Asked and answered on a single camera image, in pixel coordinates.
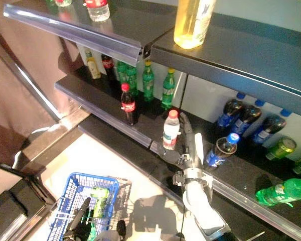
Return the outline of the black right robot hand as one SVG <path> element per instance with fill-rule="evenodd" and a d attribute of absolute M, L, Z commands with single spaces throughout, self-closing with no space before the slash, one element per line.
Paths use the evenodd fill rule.
<path fill-rule="evenodd" d="M 178 151 L 168 150 L 163 144 L 158 144 L 158 155 L 167 163 L 175 165 L 182 170 L 195 169 L 203 172 L 204 164 L 204 145 L 201 133 L 194 133 L 191 123 L 185 113 L 180 113 L 185 134 L 185 151 L 180 154 Z"/>

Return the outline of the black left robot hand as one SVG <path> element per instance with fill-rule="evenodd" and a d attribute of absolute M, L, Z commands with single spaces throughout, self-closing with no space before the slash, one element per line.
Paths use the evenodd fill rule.
<path fill-rule="evenodd" d="M 88 240 L 94 210 L 89 209 L 91 198 L 87 197 L 79 209 L 74 210 L 74 219 L 68 224 L 62 240 Z"/>

